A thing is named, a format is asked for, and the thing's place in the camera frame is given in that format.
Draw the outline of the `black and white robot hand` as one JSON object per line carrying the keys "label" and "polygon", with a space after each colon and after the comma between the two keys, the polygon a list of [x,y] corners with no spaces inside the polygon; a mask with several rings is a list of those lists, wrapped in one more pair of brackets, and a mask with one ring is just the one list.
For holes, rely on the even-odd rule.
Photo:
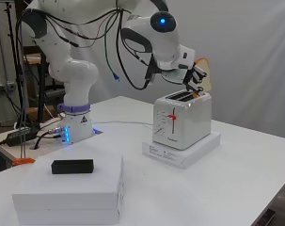
{"label": "black and white robot hand", "polygon": [[196,51],[180,45],[176,55],[167,62],[158,61],[163,78],[172,84],[185,85],[187,90],[192,90],[196,95],[204,91],[200,85],[208,74],[195,62]]}

